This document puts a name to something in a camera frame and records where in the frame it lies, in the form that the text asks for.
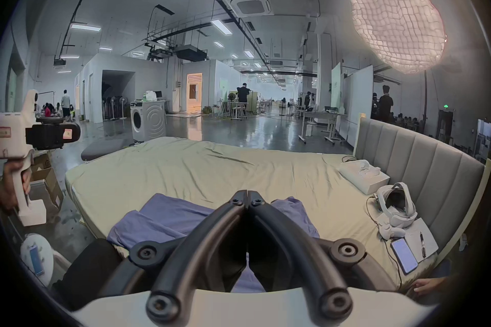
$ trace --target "pen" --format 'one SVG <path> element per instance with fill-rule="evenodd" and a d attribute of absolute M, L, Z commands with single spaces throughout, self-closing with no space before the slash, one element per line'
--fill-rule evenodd
<path fill-rule="evenodd" d="M 423 239 L 423 233 L 419 233 L 419 237 L 421 238 L 421 252 L 423 252 L 423 258 L 426 257 L 426 248 L 425 248 L 425 240 Z"/>

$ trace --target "mattress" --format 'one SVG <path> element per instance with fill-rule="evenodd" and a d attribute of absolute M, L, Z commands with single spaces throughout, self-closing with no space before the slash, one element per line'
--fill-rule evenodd
<path fill-rule="evenodd" d="M 367 214 L 375 218 L 379 212 L 372 201 L 367 211 L 367 196 L 337 171 L 342 157 L 163 137 L 77 166 L 66 173 L 65 181 L 86 225 L 101 238 L 156 193 L 210 208 L 241 189 L 256 190 L 268 202 L 293 196 L 302 201 L 321 238 L 360 241 L 399 285 L 396 263 Z M 425 259 L 408 275 L 401 271 L 403 287 L 424 276 L 436 257 Z"/>

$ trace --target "smartphone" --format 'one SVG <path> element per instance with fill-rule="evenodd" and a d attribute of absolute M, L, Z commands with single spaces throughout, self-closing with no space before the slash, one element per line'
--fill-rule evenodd
<path fill-rule="evenodd" d="M 29 247 L 29 253 L 31 256 L 32 267 L 34 268 L 34 274 L 40 276 L 44 274 L 43 263 L 41 262 L 41 257 L 39 256 L 39 250 L 37 245 Z"/>
<path fill-rule="evenodd" d="M 394 250 L 397 260 L 399 261 L 405 275 L 409 274 L 416 267 L 418 267 L 418 262 L 412 254 L 411 249 L 409 248 L 409 245 L 405 239 L 400 238 L 396 241 L 392 241 L 390 246 Z"/>

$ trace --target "plastic bag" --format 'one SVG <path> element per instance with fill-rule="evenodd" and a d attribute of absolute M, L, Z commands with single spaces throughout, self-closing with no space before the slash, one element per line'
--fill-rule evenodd
<path fill-rule="evenodd" d="M 143 95 L 143 100 L 144 101 L 156 101 L 157 95 L 155 94 L 155 91 L 147 90 L 145 92 L 145 94 Z"/>

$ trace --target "headboard panel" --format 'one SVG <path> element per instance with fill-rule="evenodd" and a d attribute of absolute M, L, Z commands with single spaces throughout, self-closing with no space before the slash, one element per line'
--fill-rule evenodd
<path fill-rule="evenodd" d="M 484 172 L 483 164 L 454 147 L 366 117 L 360 117 L 354 155 L 380 167 L 390 184 L 408 184 L 439 250 L 463 221 Z"/>

